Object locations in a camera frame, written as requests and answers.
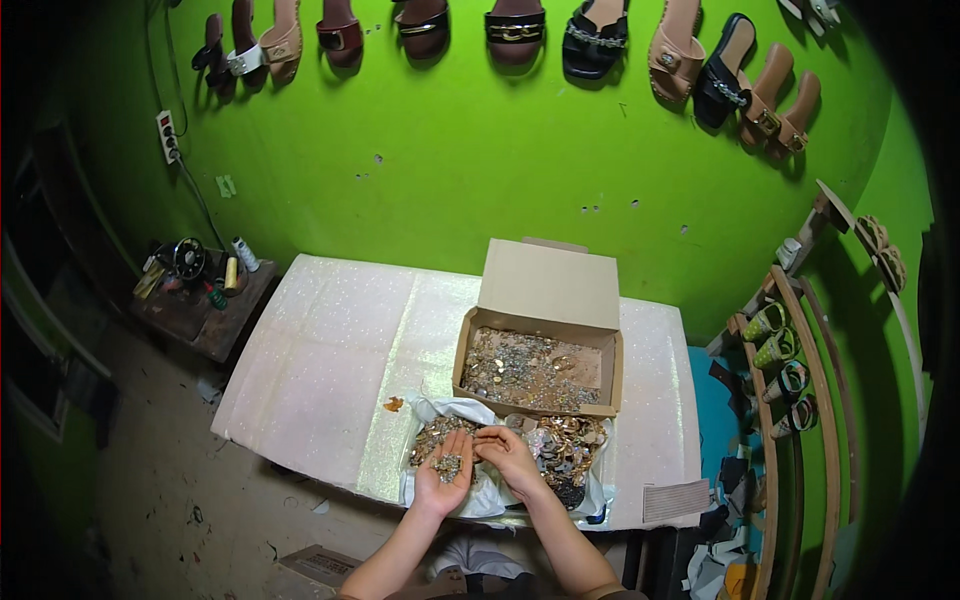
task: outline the human hand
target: human hand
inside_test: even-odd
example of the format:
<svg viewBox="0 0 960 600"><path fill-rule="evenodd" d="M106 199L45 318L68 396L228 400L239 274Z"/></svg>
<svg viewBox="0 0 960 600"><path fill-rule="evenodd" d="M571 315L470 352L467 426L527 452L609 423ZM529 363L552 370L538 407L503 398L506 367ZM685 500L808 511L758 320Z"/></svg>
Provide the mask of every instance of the human hand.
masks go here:
<svg viewBox="0 0 960 600"><path fill-rule="evenodd" d="M460 472L450 483L442 482L440 474L433 468L434 460L439 460L445 454L463 457ZM437 444L417 469L417 477L414 478L414 502L410 508L443 520L467 497L472 480L473 438L461 427L446 434L444 443Z"/></svg>
<svg viewBox="0 0 960 600"><path fill-rule="evenodd" d="M484 427L477 432L473 451L500 471L507 487L524 504L543 491L550 492L527 443L510 428Z"/></svg>

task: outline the corrugated cardboard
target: corrugated cardboard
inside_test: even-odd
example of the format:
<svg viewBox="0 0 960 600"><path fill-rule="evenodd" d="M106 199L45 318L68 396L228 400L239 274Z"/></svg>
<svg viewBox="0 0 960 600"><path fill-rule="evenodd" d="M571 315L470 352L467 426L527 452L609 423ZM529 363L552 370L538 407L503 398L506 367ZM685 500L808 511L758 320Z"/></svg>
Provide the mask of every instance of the corrugated cardboard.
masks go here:
<svg viewBox="0 0 960 600"><path fill-rule="evenodd" d="M548 240L490 241L480 298L460 331L453 393L478 399L501 416L541 413L489 401L460 387L470 342L483 326L599 348L600 404L581 404L578 414L615 417L620 410L623 338L616 259Z"/></svg>

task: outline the electrical outlet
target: electrical outlet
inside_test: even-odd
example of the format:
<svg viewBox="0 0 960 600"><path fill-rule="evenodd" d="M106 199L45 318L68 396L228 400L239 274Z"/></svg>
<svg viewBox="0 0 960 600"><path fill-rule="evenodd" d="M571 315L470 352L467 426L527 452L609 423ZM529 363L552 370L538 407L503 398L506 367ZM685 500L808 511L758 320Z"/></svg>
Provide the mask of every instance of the electrical outlet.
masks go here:
<svg viewBox="0 0 960 600"><path fill-rule="evenodd" d="M169 110L161 110L156 116L156 130L160 133L160 148L167 164L173 164L175 156L180 152L177 145L177 136L174 134L174 117Z"/></svg>

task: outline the thread spool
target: thread spool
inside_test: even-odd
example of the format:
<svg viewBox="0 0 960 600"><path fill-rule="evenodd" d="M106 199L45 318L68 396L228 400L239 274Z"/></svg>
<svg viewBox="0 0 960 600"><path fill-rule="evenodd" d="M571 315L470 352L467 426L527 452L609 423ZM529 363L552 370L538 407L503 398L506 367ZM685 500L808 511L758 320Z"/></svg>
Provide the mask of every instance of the thread spool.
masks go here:
<svg viewBox="0 0 960 600"><path fill-rule="evenodd" d="M243 238L239 235L233 238L233 249L236 250L237 256L243 260L243 263L247 265L247 271L253 273L260 268L260 261L256 259L253 251L247 246L247 242L243 241Z"/></svg>

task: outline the wooden table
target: wooden table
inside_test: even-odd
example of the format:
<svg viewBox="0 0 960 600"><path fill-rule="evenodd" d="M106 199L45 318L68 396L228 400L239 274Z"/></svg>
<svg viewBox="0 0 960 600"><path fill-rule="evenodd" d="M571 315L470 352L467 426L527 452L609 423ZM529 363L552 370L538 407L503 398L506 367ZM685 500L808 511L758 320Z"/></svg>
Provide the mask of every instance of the wooden table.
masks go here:
<svg viewBox="0 0 960 600"><path fill-rule="evenodd" d="M210 253L215 261L221 254L213 250ZM223 363L230 357L241 333L245 329L248 332L252 330L256 321L256 318L251 319L254 313L259 317L263 312L266 301L276 288L274 275L276 263L273 260L261 260L260 268L250 273L247 287L237 296L228 298L224 310L214 309L205 295L199 292L194 292L192 296L174 296L163 292L159 285L145 300L134 297L130 310L143 323L166 337Z"/></svg>

